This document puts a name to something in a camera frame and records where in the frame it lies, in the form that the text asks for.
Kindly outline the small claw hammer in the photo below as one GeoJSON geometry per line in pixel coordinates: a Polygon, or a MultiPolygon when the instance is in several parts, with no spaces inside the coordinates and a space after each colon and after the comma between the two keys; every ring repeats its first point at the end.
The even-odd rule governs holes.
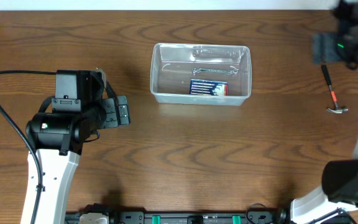
{"type": "Polygon", "coordinates": [[[344,113],[347,113],[349,111],[348,107],[346,107],[346,106],[340,107],[339,104],[338,104],[336,94],[335,94],[334,89],[332,87],[332,81],[331,81],[331,77],[329,75],[329,71],[328,71],[327,66],[325,64],[321,65],[321,70],[322,70],[324,79],[326,81],[326,84],[327,84],[327,86],[329,88],[329,92],[330,92],[331,98],[333,100],[333,105],[334,105],[334,108],[327,108],[326,110],[328,112],[332,113],[332,114],[344,114],[344,113]]]}

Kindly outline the silver wrench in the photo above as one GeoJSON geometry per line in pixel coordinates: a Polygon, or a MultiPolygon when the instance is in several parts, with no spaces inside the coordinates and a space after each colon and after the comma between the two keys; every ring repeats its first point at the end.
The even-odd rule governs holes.
{"type": "Polygon", "coordinates": [[[212,68],[193,68],[192,74],[196,75],[197,73],[221,73],[225,75],[237,75],[239,73],[238,69],[232,70],[219,70],[219,69],[212,69],[212,68]]]}

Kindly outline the blue drill bit case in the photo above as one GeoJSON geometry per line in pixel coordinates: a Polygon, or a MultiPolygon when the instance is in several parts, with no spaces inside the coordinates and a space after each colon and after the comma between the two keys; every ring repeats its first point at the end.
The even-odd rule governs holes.
{"type": "Polygon", "coordinates": [[[190,83],[191,95],[227,96],[227,93],[227,82],[192,79],[190,83]]]}

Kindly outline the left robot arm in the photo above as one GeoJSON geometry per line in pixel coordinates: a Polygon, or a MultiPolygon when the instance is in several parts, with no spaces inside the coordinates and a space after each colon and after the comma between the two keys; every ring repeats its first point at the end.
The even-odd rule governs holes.
{"type": "Polygon", "coordinates": [[[84,143],[100,129],[130,124],[128,102],[102,69],[58,70],[55,94],[27,123],[27,191],[21,223],[63,223],[84,143]]]}

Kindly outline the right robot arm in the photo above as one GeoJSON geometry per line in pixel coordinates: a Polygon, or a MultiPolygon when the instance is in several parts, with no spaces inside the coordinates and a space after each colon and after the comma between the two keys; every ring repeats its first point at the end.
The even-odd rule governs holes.
{"type": "MultiPolygon", "coordinates": [[[[339,1],[333,9],[338,20],[336,34],[322,34],[318,55],[330,83],[326,62],[343,61],[358,70],[358,1],[339,1]]],[[[275,223],[353,223],[350,213],[358,210],[358,138],[352,158],[326,164],[321,185],[279,211],[275,223]]]]}

